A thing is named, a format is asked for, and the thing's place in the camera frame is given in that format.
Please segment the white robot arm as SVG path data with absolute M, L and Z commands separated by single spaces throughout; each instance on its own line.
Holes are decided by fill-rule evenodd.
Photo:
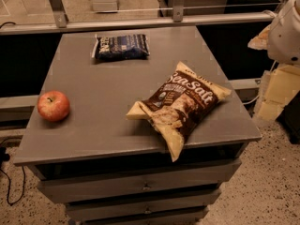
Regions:
M 268 57 L 281 64 L 300 65 L 300 0 L 289 0 L 247 46 L 267 50 Z

